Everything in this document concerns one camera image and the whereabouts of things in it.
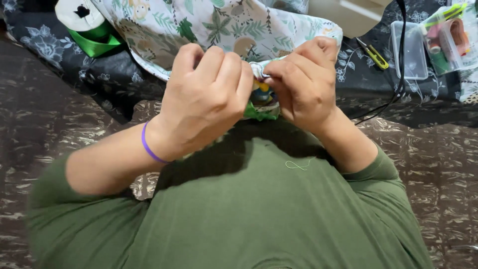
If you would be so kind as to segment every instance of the black cable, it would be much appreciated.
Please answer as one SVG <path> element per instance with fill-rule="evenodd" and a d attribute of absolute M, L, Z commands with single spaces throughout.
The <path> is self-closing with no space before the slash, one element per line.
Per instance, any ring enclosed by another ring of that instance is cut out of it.
<path fill-rule="evenodd" d="M 395 0 L 395 1 L 397 2 L 398 6 L 400 8 L 400 11 L 402 12 L 402 17 L 403 17 L 402 34 L 400 35 L 400 45 L 399 45 L 399 52 L 398 52 L 398 58 L 399 58 L 398 59 L 398 66 L 400 68 L 400 82 L 398 83 L 397 90 L 393 89 L 392 98 L 390 99 L 390 101 L 388 101 L 388 103 L 383 104 L 379 107 L 376 107 L 376 108 L 368 111 L 367 113 L 365 113 L 361 116 L 354 117 L 351 120 L 366 117 L 366 116 L 370 115 L 371 113 L 373 113 L 373 112 L 375 112 L 379 109 L 382 109 L 382 110 L 378 111 L 375 115 L 373 115 L 371 117 L 368 117 L 366 119 L 363 119 L 363 120 L 359 121 L 355 125 L 359 125 L 362 122 L 365 122 L 365 121 L 368 121 L 370 119 L 373 119 L 373 118 L 377 117 L 378 115 L 383 113 L 391 104 L 398 101 L 398 99 L 400 98 L 400 97 L 398 97 L 398 94 L 400 94 L 400 96 L 401 96 L 402 93 L 405 93 L 405 77 L 404 77 L 405 76 L 405 64 L 404 64 L 404 55 L 403 55 L 404 54 L 404 48 L 403 47 L 404 47 L 404 40 L 405 40 L 405 25 L 406 25 L 406 20 L 407 20 L 407 11 L 405 9 L 405 1 L 404 0 Z"/>

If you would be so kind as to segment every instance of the hand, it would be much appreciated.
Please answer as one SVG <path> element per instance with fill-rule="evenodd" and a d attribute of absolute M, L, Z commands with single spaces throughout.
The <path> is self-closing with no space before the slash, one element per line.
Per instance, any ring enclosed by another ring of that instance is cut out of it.
<path fill-rule="evenodd" d="M 204 53 L 197 44 L 182 46 L 174 59 L 161 112 L 146 129 L 152 151 L 172 161 L 223 135 L 242 118 L 253 79 L 250 65 L 233 52 L 224 54 L 213 46 Z"/>
<path fill-rule="evenodd" d="M 318 36 L 264 69 L 264 74 L 271 76 L 265 83 L 277 94 L 284 118 L 314 134 L 337 109 L 337 52 L 334 39 Z"/>

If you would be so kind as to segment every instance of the green shirt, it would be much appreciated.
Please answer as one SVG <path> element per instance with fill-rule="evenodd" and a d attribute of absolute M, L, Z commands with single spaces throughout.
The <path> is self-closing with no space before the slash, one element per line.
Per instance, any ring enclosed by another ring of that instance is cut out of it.
<path fill-rule="evenodd" d="M 363 171 L 340 174 L 312 135 L 283 121 L 241 122 L 166 166 L 145 201 L 78 195 L 65 160 L 30 196 L 38 269 L 433 268 L 382 150 Z"/>

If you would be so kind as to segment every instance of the purple rubber band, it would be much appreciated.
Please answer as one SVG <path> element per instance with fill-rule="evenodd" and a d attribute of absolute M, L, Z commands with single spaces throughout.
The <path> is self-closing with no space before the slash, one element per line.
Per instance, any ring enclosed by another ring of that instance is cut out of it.
<path fill-rule="evenodd" d="M 145 134 L 146 134 L 146 125 L 148 125 L 148 122 L 149 122 L 149 121 L 147 121 L 147 122 L 144 124 L 143 132 L 141 133 L 141 141 L 143 142 L 143 147 L 144 147 L 144 149 L 146 150 L 146 152 L 151 156 L 151 158 L 153 158 L 155 161 L 168 164 L 168 163 L 169 163 L 168 161 L 165 161 L 165 160 L 159 158 L 158 156 L 156 156 L 156 154 L 154 154 L 154 152 L 151 151 L 151 149 L 149 148 L 148 144 L 146 143 Z"/>

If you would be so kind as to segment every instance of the small scissors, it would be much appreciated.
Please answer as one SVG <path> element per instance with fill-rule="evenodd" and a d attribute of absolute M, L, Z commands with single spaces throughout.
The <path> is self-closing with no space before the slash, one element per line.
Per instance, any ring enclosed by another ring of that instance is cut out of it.
<path fill-rule="evenodd" d="M 367 52 L 373 62 L 380 67 L 380 69 L 385 70 L 389 67 L 387 61 L 378 53 L 378 51 L 372 47 L 372 45 L 365 44 L 360 38 L 356 37 L 358 44 Z"/>

